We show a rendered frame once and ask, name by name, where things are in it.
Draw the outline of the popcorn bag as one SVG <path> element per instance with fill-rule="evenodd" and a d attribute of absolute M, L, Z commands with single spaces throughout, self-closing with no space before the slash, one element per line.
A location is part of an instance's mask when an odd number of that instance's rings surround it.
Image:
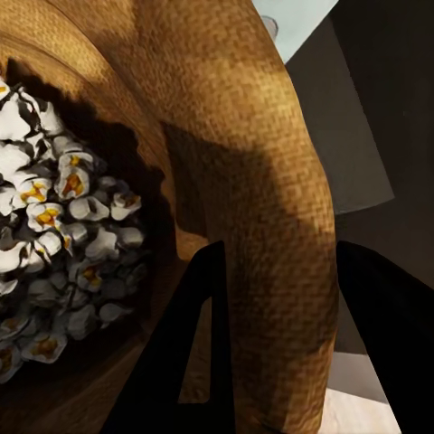
<path fill-rule="evenodd" d="M 236 434 L 317 434 L 341 290 L 332 195 L 252 0 L 0 0 L 0 80 L 142 198 L 132 310 L 0 384 L 0 434 L 99 434 L 194 254 L 225 248 Z M 11 305 L 0 323 L 14 316 Z M 178 402 L 210 399 L 212 298 Z"/>

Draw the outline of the microwave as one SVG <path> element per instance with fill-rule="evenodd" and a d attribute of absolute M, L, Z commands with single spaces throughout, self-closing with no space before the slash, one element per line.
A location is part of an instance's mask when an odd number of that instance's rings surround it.
<path fill-rule="evenodd" d="M 283 64 L 296 53 L 338 0 L 252 0 Z"/>

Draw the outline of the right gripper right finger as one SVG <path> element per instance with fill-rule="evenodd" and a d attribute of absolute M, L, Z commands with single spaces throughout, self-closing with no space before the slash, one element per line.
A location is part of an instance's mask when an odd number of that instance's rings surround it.
<path fill-rule="evenodd" d="M 336 245 L 338 285 L 402 434 L 434 434 L 434 290 L 381 253 Z"/>

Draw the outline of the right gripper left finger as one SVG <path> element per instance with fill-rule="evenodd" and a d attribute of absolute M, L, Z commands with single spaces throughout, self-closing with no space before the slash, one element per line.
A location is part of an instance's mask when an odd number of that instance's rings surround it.
<path fill-rule="evenodd" d="M 181 403 L 194 334 L 209 297 L 210 399 Z M 99 434 L 236 434 L 222 240 L 194 254 Z"/>

